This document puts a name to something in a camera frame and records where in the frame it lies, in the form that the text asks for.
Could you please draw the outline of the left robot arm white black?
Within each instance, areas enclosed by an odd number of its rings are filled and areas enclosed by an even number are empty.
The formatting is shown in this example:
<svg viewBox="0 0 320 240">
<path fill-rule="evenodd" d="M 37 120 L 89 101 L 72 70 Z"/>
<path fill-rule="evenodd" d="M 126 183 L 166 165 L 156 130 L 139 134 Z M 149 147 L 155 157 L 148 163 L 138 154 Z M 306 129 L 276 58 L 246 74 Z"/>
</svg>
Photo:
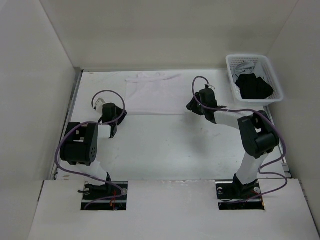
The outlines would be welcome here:
<svg viewBox="0 0 320 240">
<path fill-rule="evenodd" d="M 55 158 L 76 166 L 79 172 L 63 168 L 62 171 L 74 175 L 91 178 L 98 183 L 95 193 L 100 199 L 108 199 L 112 195 L 112 186 L 117 186 L 110 180 L 110 175 L 97 161 L 99 134 L 103 138 L 113 139 L 118 131 L 118 126 L 127 116 L 127 111 L 114 103 L 104 103 L 100 107 L 101 117 L 95 121 L 74 122 L 67 124 L 66 131 L 60 142 Z"/>
</svg>

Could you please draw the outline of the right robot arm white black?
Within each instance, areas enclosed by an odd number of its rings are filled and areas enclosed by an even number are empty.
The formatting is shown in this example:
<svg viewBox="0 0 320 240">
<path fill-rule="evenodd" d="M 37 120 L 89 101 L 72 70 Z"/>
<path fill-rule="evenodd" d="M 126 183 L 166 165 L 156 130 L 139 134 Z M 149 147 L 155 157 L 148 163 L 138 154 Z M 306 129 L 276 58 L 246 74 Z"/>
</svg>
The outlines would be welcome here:
<svg viewBox="0 0 320 240">
<path fill-rule="evenodd" d="M 239 130 L 245 153 L 240 168 L 234 174 L 230 193 L 236 199 L 245 199 L 254 189 L 264 160 L 280 143 L 267 113 L 251 109 L 226 110 L 218 105 L 215 93 L 209 87 L 194 92 L 186 108 L 213 124 Z"/>
</svg>

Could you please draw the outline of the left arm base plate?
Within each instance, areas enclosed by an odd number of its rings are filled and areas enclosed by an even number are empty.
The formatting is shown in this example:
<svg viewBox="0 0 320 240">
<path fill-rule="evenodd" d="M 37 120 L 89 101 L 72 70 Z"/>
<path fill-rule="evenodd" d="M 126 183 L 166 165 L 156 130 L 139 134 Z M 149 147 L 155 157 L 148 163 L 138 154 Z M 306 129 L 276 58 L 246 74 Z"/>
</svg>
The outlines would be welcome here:
<svg viewBox="0 0 320 240">
<path fill-rule="evenodd" d="M 126 211 L 127 195 L 121 190 L 109 184 L 93 185 L 85 183 L 81 194 L 82 211 Z"/>
</svg>

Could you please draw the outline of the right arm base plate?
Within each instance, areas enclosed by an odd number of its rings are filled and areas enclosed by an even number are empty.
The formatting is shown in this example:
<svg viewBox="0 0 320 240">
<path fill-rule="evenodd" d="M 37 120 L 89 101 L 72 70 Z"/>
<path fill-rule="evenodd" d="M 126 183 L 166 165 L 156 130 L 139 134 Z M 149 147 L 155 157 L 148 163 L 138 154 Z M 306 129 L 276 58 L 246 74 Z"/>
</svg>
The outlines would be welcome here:
<svg viewBox="0 0 320 240">
<path fill-rule="evenodd" d="M 232 181 L 217 181 L 215 186 L 218 208 L 221 211 L 265 209 L 261 196 L 253 198 L 261 193 L 258 180 L 251 183 L 249 187 L 242 189 L 242 191 L 236 190 L 236 185 Z"/>
</svg>

